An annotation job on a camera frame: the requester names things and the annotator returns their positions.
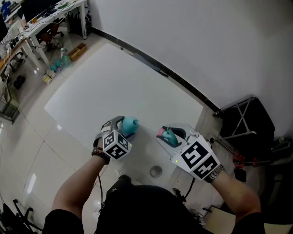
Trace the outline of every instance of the black shirt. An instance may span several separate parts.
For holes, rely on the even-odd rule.
[[[156,186],[132,186],[107,195],[97,224],[97,233],[159,232],[160,230],[210,233],[203,229],[187,208],[169,191]],[[81,220],[65,210],[51,211],[43,234],[83,233]],[[250,214],[234,227],[233,234],[265,233],[260,213]]]

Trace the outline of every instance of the wristwatch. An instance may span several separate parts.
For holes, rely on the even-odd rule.
[[[110,157],[103,152],[101,147],[94,147],[92,150],[92,156],[98,156],[105,160],[105,164],[108,165],[110,163]]]
[[[226,171],[226,169],[223,167],[222,164],[216,167],[215,170],[213,170],[212,173],[210,173],[204,180],[208,183],[212,183],[220,174],[221,170]]]

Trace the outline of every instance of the forearm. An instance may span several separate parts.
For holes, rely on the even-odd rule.
[[[83,205],[89,198],[95,180],[104,165],[105,161],[101,157],[91,157],[60,187],[55,196],[52,210],[68,210],[81,219]]]
[[[226,172],[221,171],[212,185],[235,213],[236,222],[250,213],[260,212],[260,200],[257,194]]]

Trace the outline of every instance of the black and white marker cube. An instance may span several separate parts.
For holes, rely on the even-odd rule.
[[[117,130],[113,130],[109,135],[103,137],[103,151],[111,158],[119,160],[126,156],[132,147]]]
[[[211,147],[203,136],[182,148],[172,162],[201,181],[220,165]]]

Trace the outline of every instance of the pink object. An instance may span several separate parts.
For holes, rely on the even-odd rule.
[[[164,128],[160,128],[159,131],[157,132],[157,136],[158,137],[162,137],[163,136],[163,132],[165,132]]]

